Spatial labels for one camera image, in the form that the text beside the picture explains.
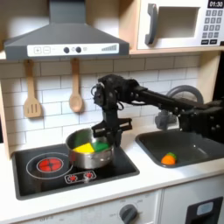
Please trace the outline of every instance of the microwave door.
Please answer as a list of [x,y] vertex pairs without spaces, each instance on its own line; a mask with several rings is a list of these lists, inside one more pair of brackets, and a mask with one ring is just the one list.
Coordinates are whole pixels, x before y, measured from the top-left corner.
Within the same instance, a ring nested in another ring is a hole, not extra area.
[[189,1],[183,0],[179,5],[175,1],[175,6],[171,6],[170,1],[157,2],[142,1],[137,48],[201,46],[207,14],[206,1],[198,0],[194,4],[190,1],[191,4],[188,4]]

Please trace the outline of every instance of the metal pot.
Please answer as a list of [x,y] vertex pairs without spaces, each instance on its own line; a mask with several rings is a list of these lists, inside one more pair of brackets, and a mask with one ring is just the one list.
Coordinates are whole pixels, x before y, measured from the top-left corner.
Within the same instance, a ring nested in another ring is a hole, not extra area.
[[68,136],[66,139],[66,147],[69,149],[70,162],[74,166],[86,170],[100,168],[110,163],[114,156],[114,149],[111,144],[109,144],[108,149],[96,153],[83,154],[73,150],[83,144],[95,142],[109,144],[106,137],[94,138],[91,129],[81,129]]

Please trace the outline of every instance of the sink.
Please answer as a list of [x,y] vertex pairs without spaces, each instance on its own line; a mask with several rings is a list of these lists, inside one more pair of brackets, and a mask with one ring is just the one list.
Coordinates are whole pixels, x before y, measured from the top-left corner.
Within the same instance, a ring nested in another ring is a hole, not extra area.
[[[156,164],[166,168],[224,158],[224,144],[177,129],[141,134],[136,137],[136,142]],[[177,163],[161,164],[161,159],[169,152],[177,156]]]

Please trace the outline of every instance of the stovetop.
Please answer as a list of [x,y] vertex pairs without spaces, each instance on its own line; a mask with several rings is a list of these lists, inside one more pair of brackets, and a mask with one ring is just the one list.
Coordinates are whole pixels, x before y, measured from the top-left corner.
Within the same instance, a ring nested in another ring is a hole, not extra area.
[[110,164],[95,170],[83,170],[72,166],[68,159],[68,149],[64,144],[14,152],[12,165],[19,200],[139,174],[139,170],[121,148],[115,149]]

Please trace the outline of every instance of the range hood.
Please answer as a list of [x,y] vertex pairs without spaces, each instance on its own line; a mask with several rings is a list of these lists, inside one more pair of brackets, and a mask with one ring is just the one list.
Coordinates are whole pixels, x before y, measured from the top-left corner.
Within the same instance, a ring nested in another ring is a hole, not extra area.
[[7,60],[129,54],[129,43],[86,24],[85,0],[50,0],[49,6],[49,25],[4,42]]

